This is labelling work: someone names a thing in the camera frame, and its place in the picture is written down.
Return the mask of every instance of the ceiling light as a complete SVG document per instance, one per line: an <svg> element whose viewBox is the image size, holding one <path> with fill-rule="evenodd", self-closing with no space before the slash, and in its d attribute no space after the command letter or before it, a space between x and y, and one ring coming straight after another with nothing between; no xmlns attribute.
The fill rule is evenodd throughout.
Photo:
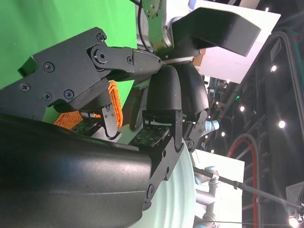
<svg viewBox="0 0 304 228"><path fill-rule="evenodd" d="M284 127L285 127L285 121L281 120L281 121L279 122L279 127L280 127L280 128L284 128Z"/></svg>
<svg viewBox="0 0 304 228"><path fill-rule="evenodd" d="M275 72L276 71L276 65L273 65L272 67L271 67L271 72Z"/></svg>
<svg viewBox="0 0 304 228"><path fill-rule="evenodd" d="M296 227L298 227L299 222L298 222L298 220L296 220L295 217L291 217L291 218L289 218L289 225L293 228L296 228Z"/></svg>

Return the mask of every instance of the red cable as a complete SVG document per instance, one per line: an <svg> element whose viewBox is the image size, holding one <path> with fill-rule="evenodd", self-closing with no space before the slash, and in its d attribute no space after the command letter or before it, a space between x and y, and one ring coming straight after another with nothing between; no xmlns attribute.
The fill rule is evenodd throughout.
<svg viewBox="0 0 304 228"><path fill-rule="evenodd" d="M230 150L228 157L230 158L234 152L234 150L241 144L241 143L247 143L248 146L250 147L251 150L251 156L252 156L252 173L253 173L253 187L257 188L257 163L256 163L256 154L255 154L255 149L253 148L251 142L244 140L244 139L240 139L238 140L234 146L232 147L232 149ZM256 224L258 223L257 221L257 195L253 194L253 222Z"/></svg>

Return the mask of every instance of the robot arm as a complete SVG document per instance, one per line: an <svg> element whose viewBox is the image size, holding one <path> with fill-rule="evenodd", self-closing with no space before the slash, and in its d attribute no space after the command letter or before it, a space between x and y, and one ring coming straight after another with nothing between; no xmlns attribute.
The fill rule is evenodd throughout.
<svg viewBox="0 0 304 228"><path fill-rule="evenodd" d="M193 57L200 49L222 47L246 56L260 28L228 11L188 5L178 10L175 0L142 0L149 24L149 42L162 60Z"/></svg>
<svg viewBox="0 0 304 228"><path fill-rule="evenodd" d="M0 90L1 226L128 227L171 176L183 149L178 74L151 53L107 47L105 37L93 28L35 54L24 78ZM109 80L147 75L143 128L129 145L109 142L117 133ZM85 122L74 131L41 122L50 106L79 110ZM105 138L87 137L91 121Z"/></svg>

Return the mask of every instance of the metal pole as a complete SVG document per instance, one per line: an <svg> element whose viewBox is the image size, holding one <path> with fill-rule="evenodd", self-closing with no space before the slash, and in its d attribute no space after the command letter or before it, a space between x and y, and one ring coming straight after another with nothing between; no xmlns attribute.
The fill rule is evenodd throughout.
<svg viewBox="0 0 304 228"><path fill-rule="evenodd" d="M257 194L259 196L262 196L264 198L273 200L275 202L287 205L287 206L292 207L294 209L302 210L304 208L302 205L294 204L294 203L289 202L289 201L287 201L287 200L285 200L283 198L280 198L280 197L271 195L271 194L269 194L267 192L264 192L264 191L252 188L252 187L250 187L250 186L248 186L248 185L246 185L244 183L240 183L238 181L233 181L233 180L230 180L230 179L227 179L227 178L224 178L224 177L220 177L220 176L214 175L211 172L208 172L206 170L201 170L201 169L198 169L196 167L193 167L193 170L194 170L194 172L199 173L201 175L205 175L205 176L210 177L210 178L217 178L219 181L224 182L224 183L229 184L229 185L232 185L235 188L240 188L240 189L242 189L244 191L248 191L248 192L251 192L253 194Z"/></svg>
<svg viewBox="0 0 304 228"><path fill-rule="evenodd" d="M283 198L280 198L280 197L277 197L277 196L274 196L272 194L269 194L267 192L264 192L264 191L261 191L261 190L258 190L258 189L255 189L255 188L252 188L244 183L239 183L239 186L242 190L244 191L248 191L248 192L251 192L253 194L257 194L259 196L262 196L264 198L267 198L267 199L270 199L270 200L273 200L275 202L278 202L278 203L281 203L281 204L284 204L286 206L289 206L289 207L292 207L294 209L297 209L297 210L302 210L302 206L301 205L297 205L297 204L294 204L292 202L289 202Z"/></svg>
<svg viewBox="0 0 304 228"><path fill-rule="evenodd" d="M215 197L209 192L196 189L196 202L205 206L215 202Z"/></svg>

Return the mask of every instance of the black plastic housing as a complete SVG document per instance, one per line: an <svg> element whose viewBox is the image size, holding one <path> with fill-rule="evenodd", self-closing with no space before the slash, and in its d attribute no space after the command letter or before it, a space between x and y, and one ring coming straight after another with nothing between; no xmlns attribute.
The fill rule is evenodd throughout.
<svg viewBox="0 0 304 228"><path fill-rule="evenodd" d="M142 217L151 160L138 148L0 114L0 227L114 228Z"/></svg>
<svg viewBox="0 0 304 228"><path fill-rule="evenodd" d="M187 120L195 122L200 112L209 108L204 80L191 61L172 64L172 66L180 79L183 114L187 116Z"/></svg>

